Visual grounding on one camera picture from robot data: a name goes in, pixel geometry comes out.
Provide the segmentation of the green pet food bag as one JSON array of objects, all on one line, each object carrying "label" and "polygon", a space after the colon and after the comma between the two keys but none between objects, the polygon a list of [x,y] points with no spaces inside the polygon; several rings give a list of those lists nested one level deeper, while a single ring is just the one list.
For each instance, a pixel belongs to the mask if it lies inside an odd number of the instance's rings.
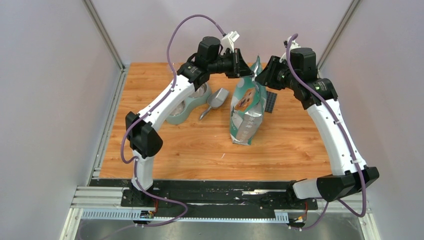
[{"label": "green pet food bag", "polygon": [[229,132],[234,144],[249,146],[261,123],[266,106],[266,88],[255,81],[263,71],[260,56],[250,66],[253,76],[239,80],[230,103]]}]

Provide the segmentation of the grey metal food scoop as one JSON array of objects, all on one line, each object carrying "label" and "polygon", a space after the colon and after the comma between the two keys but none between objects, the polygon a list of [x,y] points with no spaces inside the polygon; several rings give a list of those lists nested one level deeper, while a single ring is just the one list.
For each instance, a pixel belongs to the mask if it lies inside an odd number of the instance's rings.
[{"label": "grey metal food scoop", "polygon": [[229,90],[220,88],[207,99],[208,108],[200,115],[199,120],[202,120],[212,109],[217,109],[223,105],[229,95]]}]

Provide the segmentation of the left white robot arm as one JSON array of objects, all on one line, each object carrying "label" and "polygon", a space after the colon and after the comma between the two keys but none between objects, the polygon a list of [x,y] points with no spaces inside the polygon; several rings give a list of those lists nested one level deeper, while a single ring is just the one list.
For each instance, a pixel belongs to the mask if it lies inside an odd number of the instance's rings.
[{"label": "left white robot arm", "polygon": [[134,174],[131,182],[137,189],[133,198],[140,206],[149,206],[153,201],[149,188],[153,185],[154,159],[163,146],[158,132],[170,113],[205,84],[212,74],[225,74],[229,79],[254,74],[240,49],[234,46],[238,38],[236,31],[222,39],[204,37],[197,51],[179,67],[170,84],[147,107],[126,115],[124,138],[132,149],[130,161],[134,163]]}]

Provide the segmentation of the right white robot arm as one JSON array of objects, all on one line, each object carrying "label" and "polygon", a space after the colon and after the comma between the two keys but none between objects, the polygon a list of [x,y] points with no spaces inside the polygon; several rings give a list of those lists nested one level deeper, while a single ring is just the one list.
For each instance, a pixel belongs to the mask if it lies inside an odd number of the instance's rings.
[{"label": "right white robot arm", "polygon": [[256,81],[274,90],[290,89],[315,123],[327,151],[331,174],[295,181],[285,195],[286,204],[298,209],[306,199],[328,202],[361,194],[380,176],[368,166],[344,123],[336,89],[328,78],[318,77],[316,53],[308,47],[292,49],[287,59],[272,55]]}]

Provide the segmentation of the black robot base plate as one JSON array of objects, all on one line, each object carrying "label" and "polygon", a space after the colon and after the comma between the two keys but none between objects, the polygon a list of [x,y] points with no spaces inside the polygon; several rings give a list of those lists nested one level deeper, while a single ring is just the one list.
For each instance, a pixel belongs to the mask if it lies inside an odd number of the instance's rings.
[{"label": "black robot base plate", "polygon": [[[188,211],[193,206],[249,206],[270,210],[289,210],[304,214],[306,210],[317,210],[315,200],[291,200],[287,193],[288,181],[224,181],[224,180],[159,180],[148,189],[164,199],[171,199],[187,205]],[[158,213],[161,209],[178,209],[181,214],[184,207],[156,200],[137,190],[129,179],[93,179],[91,187],[120,187],[123,196],[118,202],[120,207],[153,208]]]}]

